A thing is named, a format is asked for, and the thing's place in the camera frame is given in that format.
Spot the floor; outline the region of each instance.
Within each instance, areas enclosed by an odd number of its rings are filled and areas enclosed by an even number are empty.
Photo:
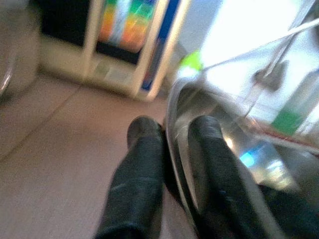
[[[0,105],[2,239],[89,239],[139,115],[163,122],[166,100],[137,102],[40,74]],[[165,191],[161,239],[192,238]]]

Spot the plastic bottle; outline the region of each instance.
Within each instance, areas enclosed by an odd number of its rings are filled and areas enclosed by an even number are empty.
[[[272,122],[286,135],[293,135],[319,102],[319,70],[306,75]]]

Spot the beige floor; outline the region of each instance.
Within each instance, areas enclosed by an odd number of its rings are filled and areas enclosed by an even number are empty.
[[[43,74],[0,105],[0,238],[92,238],[130,122],[162,122],[165,111],[165,99],[137,102]],[[190,238],[167,192],[164,202],[161,238]]]

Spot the metal basin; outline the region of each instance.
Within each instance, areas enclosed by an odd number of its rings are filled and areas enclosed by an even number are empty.
[[[191,162],[188,155],[188,126],[200,115],[219,120],[225,141],[252,173],[257,184],[298,192],[318,213],[318,159],[306,151],[275,146],[244,131],[240,127],[240,117],[229,108],[225,96],[214,92],[204,82],[201,77],[179,79],[173,85],[166,118],[172,164],[181,200],[190,220],[201,210],[203,200],[207,198],[203,165]]]

